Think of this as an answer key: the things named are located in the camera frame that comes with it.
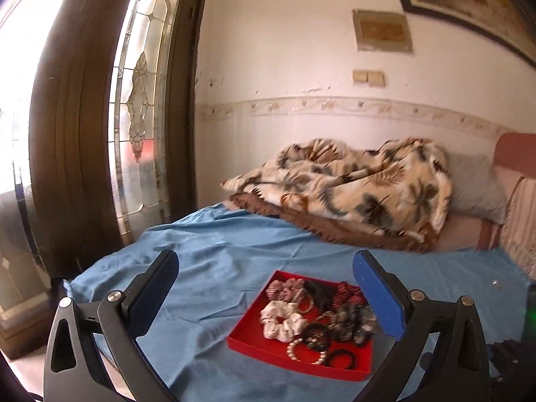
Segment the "gray pillow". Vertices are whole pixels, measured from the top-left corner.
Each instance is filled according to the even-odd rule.
[[[506,196],[497,181],[491,161],[484,155],[448,153],[452,178],[453,213],[489,219],[499,225],[505,221]]]

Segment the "hair accessory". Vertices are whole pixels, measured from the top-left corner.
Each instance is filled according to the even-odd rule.
[[[378,318],[369,306],[362,307],[359,311],[359,330],[372,335],[378,332]]]
[[[337,310],[336,322],[330,328],[333,340],[348,341],[352,338],[359,322],[359,307],[354,304],[343,304]]]
[[[313,297],[315,305],[321,313],[331,310],[333,294],[335,293],[332,287],[307,280],[304,288]]]
[[[356,330],[354,332],[354,344],[358,347],[363,346],[369,338],[371,338],[371,335],[365,331]]]
[[[337,285],[337,292],[333,297],[333,309],[337,310],[346,302],[357,306],[364,306],[367,304],[365,296],[358,286],[351,286],[347,282],[341,282]]]
[[[299,309],[299,302],[297,302],[297,308],[296,308],[297,313],[307,314],[307,313],[309,313],[309,311],[311,311],[313,309],[313,306],[315,305],[315,301],[313,300],[313,297],[311,295],[309,295],[309,293],[305,293],[305,297],[307,299],[309,299],[309,306],[306,308],[306,310],[300,310]]]
[[[350,365],[346,368],[347,371],[352,371],[355,369],[355,363],[356,363],[356,360],[355,360],[355,355],[350,352],[349,350],[347,349],[337,349],[337,350],[334,350],[331,354],[329,354],[327,357],[326,357],[326,360],[325,360],[325,365],[327,367],[333,367],[331,365],[331,361],[335,358],[335,357],[338,357],[338,356],[347,356],[347,357],[350,357],[350,360],[351,360],[351,363]]]
[[[294,354],[294,348],[299,344],[301,343],[303,340],[301,338],[299,339],[295,339],[292,343],[290,343],[288,346],[287,346],[287,355],[288,357],[291,359],[291,360],[296,360],[296,361],[300,361],[298,359],[298,357],[296,357],[296,355]],[[328,352],[327,351],[322,351],[320,352],[320,357],[318,358],[318,360],[316,360],[315,362],[313,362],[312,364],[315,364],[315,365],[321,365],[325,360],[326,360],[326,356],[328,355]]]
[[[266,296],[269,300],[300,303],[306,293],[304,284],[305,280],[296,278],[289,278],[285,282],[274,280],[266,289]]]
[[[322,313],[320,316],[318,316],[315,319],[315,322],[320,322],[322,319],[330,320],[330,322],[326,326],[331,329],[335,326],[335,323],[337,322],[337,313],[334,313],[333,311],[326,311],[325,313]]]
[[[307,320],[296,310],[297,304],[294,302],[271,301],[261,311],[260,322],[264,325],[264,337],[289,343],[296,335],[299,335],[307,325]],[[282,323],[279,323],[278,317],[283,318]]]
[[[328,350],[331,346],[329,330],[321,323],[310,323],[302,331],[302,340],[307,348],[317,352]]]

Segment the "decorative wallpaper border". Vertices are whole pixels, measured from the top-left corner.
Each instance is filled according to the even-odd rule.
[[[353,97],[273,98],[207,106],[196,104],[196,118],[204,121],[267,115],[356,115],[377,119],[452,128],[482,138],[497,140],[512,131],[503,125],[454,110],[390,99]]]

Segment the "blue gripper pad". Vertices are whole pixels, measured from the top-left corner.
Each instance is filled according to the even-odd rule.
[[[352,264],[354,278],[378,317],[383,332],[400,340],[406,329],[404,309],[382,278],[385,271],[369,251],[359,251]]]

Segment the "window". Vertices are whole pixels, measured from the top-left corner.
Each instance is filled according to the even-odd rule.
[[[117,45],[108,123],[112,192],[123,243],[169,218],[165,80],[179,0],[131,0]]]

